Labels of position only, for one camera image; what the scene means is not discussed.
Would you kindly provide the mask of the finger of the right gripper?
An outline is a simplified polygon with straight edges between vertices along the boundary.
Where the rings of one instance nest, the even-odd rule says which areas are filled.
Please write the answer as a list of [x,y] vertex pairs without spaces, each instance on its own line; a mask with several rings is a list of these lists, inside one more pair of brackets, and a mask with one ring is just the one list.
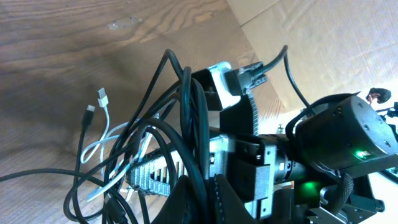
[[[182,175],[188,176],[186,167],[176,148],[171,146],[170,149],[177,172],[177,180]],[[212,172],[215,167],[215,152],[215,146],[210,146],[210,166]],[[171,192],[170,174],[160,148],[146,154],[138,165],[133,165],[131,170],[126,174],[126,182],[134,190],[141,190],[145,194],[168,197]]]

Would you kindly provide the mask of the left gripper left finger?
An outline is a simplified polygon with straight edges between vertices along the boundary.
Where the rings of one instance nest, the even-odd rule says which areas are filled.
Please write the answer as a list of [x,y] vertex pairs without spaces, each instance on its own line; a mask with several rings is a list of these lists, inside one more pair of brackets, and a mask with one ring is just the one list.
[[199,209],[190,179],[183,175],[178,179],[152,224],[199,223]]

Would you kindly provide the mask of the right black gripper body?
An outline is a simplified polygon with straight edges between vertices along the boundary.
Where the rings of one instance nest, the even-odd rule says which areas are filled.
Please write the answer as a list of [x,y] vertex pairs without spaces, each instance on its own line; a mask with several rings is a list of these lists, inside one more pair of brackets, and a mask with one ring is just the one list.
[[210,177],[223,174],[257,221],[272,214],[277,142],[270,136],[210,139]]

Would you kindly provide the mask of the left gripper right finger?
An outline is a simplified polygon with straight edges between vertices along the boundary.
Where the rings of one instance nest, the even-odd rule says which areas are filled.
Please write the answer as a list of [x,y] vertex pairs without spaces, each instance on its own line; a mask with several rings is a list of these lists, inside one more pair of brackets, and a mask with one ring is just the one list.
[[214,213],[217,224],[255,224],[244,204],[224,175],[214,176]]

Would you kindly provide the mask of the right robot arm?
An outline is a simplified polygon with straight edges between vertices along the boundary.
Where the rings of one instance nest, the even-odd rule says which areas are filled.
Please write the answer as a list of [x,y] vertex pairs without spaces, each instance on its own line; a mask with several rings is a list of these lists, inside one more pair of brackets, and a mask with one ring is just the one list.
[[284,134],[255,135],[251,95],[212,93],[210,201],[217,223],[351,223],[384,210],[367,175],[397,164],[397,133],[354,94],[319,99]]

